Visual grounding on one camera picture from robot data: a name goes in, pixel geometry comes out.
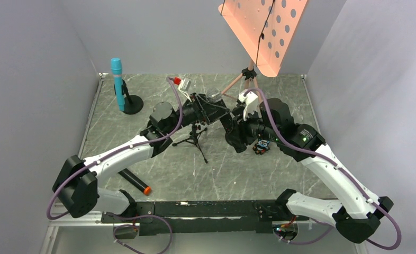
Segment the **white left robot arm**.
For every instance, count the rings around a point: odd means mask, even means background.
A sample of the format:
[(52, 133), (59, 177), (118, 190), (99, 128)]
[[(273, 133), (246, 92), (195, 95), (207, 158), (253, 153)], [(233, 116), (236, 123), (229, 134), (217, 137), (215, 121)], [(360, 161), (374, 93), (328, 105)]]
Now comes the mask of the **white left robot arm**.
[(137, 204), (127, 191), (110, 191), (100, 185), (111, 175), (165, 151), (177, 130), (196, 122), (210, 124), (229, 115), (221, 92), (215, 88), (206, 94), (191, 94), (177, 110), (168, 102), (160, 102), (154, 106), (147, 128), (130, 141), (85, 159), (69, 157), (52, 190), (73, 218), (91, 211), (135, 216)]

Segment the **black glitter microphone silver head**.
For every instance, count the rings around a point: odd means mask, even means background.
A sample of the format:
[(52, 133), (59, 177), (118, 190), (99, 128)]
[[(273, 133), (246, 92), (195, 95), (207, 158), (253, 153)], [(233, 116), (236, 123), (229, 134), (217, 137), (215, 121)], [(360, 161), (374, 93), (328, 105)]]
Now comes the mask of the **black glitter microphone silver head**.
[(207, 116), (210, 123), (220, 121), (225, 132), (230, 133), (233, 129), (233, 119), (230, 113), (230, 109), (227, 108), (221, 92), (217, 88), (210, 88), (206, 93)]

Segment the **black round-base mic stand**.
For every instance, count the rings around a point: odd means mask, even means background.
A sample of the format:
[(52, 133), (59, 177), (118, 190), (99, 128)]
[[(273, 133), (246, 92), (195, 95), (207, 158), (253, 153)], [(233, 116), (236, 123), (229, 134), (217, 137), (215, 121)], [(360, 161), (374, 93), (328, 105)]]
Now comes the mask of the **black round-base mic stand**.
[(127, 115), (137, 114), (143, 109), (143, 100), (137, 95), (130, 95), (125, 80), (122, 81), (122, 94), (125, 102), (123, 113)]

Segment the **blue toy microphone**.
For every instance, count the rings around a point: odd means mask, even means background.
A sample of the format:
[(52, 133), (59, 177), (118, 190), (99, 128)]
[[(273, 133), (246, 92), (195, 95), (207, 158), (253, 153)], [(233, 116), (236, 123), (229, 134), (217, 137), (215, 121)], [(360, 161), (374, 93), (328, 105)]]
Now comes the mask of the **blue toy microphone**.
[(122, 79), (122, 62), (120, 58), (111, 59), (111, 71), (114, 79), (114, 90), (116, 101), (119, 106), (119, 110), (123, 112), (125, 110), (125, 101), (123, 96), (123, 79)]

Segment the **black tripod shock-mount stand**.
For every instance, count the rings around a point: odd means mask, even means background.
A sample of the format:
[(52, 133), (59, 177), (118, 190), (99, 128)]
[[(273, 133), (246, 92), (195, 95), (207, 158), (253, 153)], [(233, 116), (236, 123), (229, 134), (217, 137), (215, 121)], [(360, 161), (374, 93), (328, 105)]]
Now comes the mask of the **black tripod shock-mount stand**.
[(192, 123), (191, 125), (191, 132), (189, 133), (189, 137), (183, 140), (180, 140), (178, 142), (175, 142), (172, 144), (173, 147), (178, 146), (179, 144), (182, 143), (189, 143), (194, 145), (195, 147), (197, 147), (197, 149), (201, 152), (202, 157), (204, 159), (204, 162), (206, 164), (208, 164), (208, 160), (206, 158), (206, 156), (204, 155), (201, 146), (199, 145), (199, 138), (201, 136), (202, 133), (207, 131), (207, 127), (204, 127), (205, 124), (204, 123), (200, 123), (199, 121), (196, 121), (194, 123)]

